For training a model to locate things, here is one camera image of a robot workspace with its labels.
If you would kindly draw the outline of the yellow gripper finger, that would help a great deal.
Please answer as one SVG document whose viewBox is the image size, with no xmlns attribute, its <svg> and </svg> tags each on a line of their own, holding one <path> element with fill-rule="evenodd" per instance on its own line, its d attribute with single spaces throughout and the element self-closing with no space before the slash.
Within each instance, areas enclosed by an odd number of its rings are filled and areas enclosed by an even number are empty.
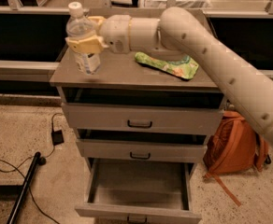
<svg viewBox="0 0 273 224">
<path fill-rule="evenodd" d="M 88 19 L 93 23 L 96 32 L 100 31 L 103 22 L 106 20 L 102 16 L 89 16 Z"/>
<path fill-rule="evenodd" d="M 108 48 L 102 36 L 93 35 L 87 38 L 75 39 L 67 37 L 65 39 L 68 47 L 77 53 L 95 53 L 99 54 Z"/>
</svg>

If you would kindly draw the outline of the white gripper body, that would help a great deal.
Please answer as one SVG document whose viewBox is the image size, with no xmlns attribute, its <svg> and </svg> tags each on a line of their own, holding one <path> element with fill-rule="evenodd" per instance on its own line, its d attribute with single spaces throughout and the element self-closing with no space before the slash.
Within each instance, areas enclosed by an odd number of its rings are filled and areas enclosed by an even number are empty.
<svg viewBox="0 0 273 224">
<path fill-rule="evenodd" d="M 113 15 L 105 19 L 99 30 L 109 49 L 118 54 L 125 54 L 130 51 L 129 45 L 129 15 Z"/>
</svg>

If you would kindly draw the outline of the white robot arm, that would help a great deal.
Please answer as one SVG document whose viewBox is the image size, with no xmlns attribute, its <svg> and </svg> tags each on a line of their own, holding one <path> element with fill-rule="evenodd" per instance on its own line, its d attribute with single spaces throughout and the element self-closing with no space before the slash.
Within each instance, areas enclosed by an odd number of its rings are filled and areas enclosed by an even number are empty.
<svg viewBox="0 0 273 224">
<path fill-rule="evenodd" d="M 215 38 L 189 11 L 170 7 L 158 18 L 88 18 L 74 9 L 70 14 L 78 24 L 89 25 L 65 39 L 76 53 L 99 54 L 109 48 L 118 54 L 133 50 L 153 56 L 191 56 L 273 146 L 273 80 Z"/>
</svg>

